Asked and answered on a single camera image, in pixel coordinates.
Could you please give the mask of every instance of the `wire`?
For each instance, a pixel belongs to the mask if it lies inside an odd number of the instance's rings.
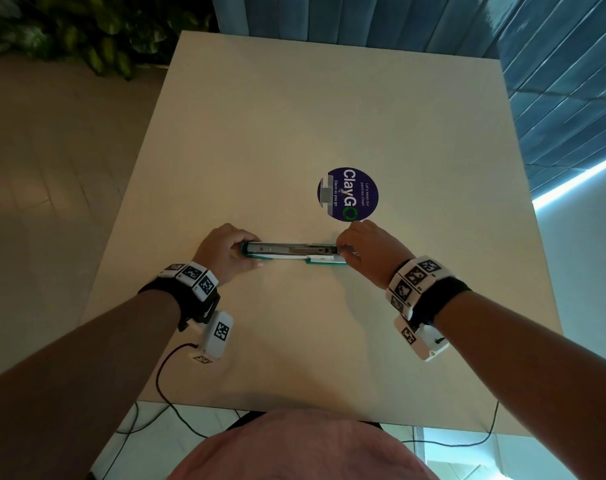
[[[105,472],[105,475],[103,475],[103,478],[101,478],[101,480],[105,480],[105,477],[107,476],[107,474],[110,473],[110,470],[116,463],[116,459],[121,454],[121,451],[123,451],[123,447],[125,446],[125,443],[127,443],[128,440],[130,439],[130,435],[132,433],[132,430],[134,429],[134,425],[137,423],[137,419],[139,419],[139,404],[137,402],[134,402],[134,407],[137,409],[137,412],[136,412],[136,414],[134,414],[134,420],[132,421],[132,426],[130,427],[130,430],[128,431],[127,436],[125,436],[125,440],[123,440],[123,444],[121,445],[121,448],[119,448],[119,452],[116,453],[114,460],[112,460],[112,462],[110,463],[110,468],[107,469],[107,471]]]
[[[165,406],[163,408],[162,411],[159,411],[156,416],[154,416],[151,420],[149,420],[147,423],[145,423],[143,426],[141,426],[140,428],[136,428],[133,431],[119,431],[118,429],[115,431],[116,434],[118,435],[131,435],[132,433],[138,433],[139,431],[147,428],[150,424],[152,424],[154,421],[156,421],[157,419],[159,419],[159,417],[161,416],[161,414],[163,414],[165,411],[167,411],[170,408],[170,406]]]
[[[494,432],[494,425],[496,425],[496,415],[499,412],[499,404],[500,403],[498,401],[496,401],[496,408],[494,409],[494,418],[491,420],[490,431],[487,433],[487,436],[485,436],[485,438],[482,441],[478,441],[476,443],[460,444],[460,445],[448,445],[446,443],[439,443],[437,441],[428,441],[428,440],[405,440],[401,443],[430,443],[432,445],[447,446],[450,448],[466,448],[469,446],[482,445],[483,443],[485,443],[487,440],[490,439],[491,434]]]
[[[194,428],[192,428],[192,427],[190,426],[190,424],[189,424],[189,423],[188,423],[188,422],[187,422],[185,419],[183,419],[183,416],[181,416],[181,415],[179,414],[178,409],[176,409],[176,407],[175,407],[175,406],[174,406],[174,405],[173,405],[173,404],[172,404],[172,403],[169,401],[169,399],[167,399],[167,398],[165,397],[165,395],[164,395],[164,394],[163,394],[163,392],[161,391],[161,387],[158,385],[158,379],[161,377],[161,371],[163,371],[163,367],[165,366],[165,363],[166,363],[166,362],[169,360],[169,358],[170,358],[172,355],[174,355],[176,352],[178,352],[179,350],[181,350],[183,347],[192,347],[193,349],[198,349],[198,348],[199,348],[199,346],[197,346],[196,344],[190,344],[190,343],[183,344],[183,345],[179,345],[178,347],[176,347],[176,348],[175,348],[173,351],[171,351],[171,352],[170,352],[170,353],[169,353],[169,354],[168,354],[168,355],[167,355],[167,356],[166,356],[166,357],[163,359],[163,362],[161,363],[161,367],[159,367],[159,368],[158,368],[158,371],[156,372],[156,381],[155,381],[155,382],[156,382],[156,392],[158,392],[158,395],[159,395],[159,396],[161,396],[161,397],[163,398],[163,401],[165,401],[165,402],[167,403],[167,405],[168,405],[168,407],[169,407],[169,408],[172,408],[172,410],[174,411],[174,413],[176,413],[176,416],[178,417],[178,419],[180,419],[180,420],[183,422],[183,424],[184,424],[185,426],[187,426],[187,427],[188,427],[188,429],[189,429],[189,430],[190,430],[192,433],[194,433],[194,434],[195,434],[195,435],[197,435],[197,436],[200,436],[201,438],[207,438],[207,436],[205,436],[205,435],[201,435],[201,434],[200,434],[198,431],[196,431]]]

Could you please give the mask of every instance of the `hand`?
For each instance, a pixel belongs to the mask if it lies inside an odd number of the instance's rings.
[[[238,273],[244,273],[263,266],[263,261],[241,256],[238,244],[242,241],[260,241],[251,232],[237,229],[231,224],[223,224],[203,239],[194,258],[195,263],[208,268],[219,286],[228,283]]]
[[[336,245],[339,249],[351,246],[358,255],[346,250],[340,255],[349,266],[382,289],[387,288],[403,261],[416,257],[401,241],[372,221],[354,221],[339,235]]]

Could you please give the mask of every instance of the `circular sticker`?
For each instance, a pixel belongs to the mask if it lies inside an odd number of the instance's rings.
[[[356,168],[337,168],[323,177],[316,196],[334,219],[367,219],[378,205],[378,189],[369,175]]]

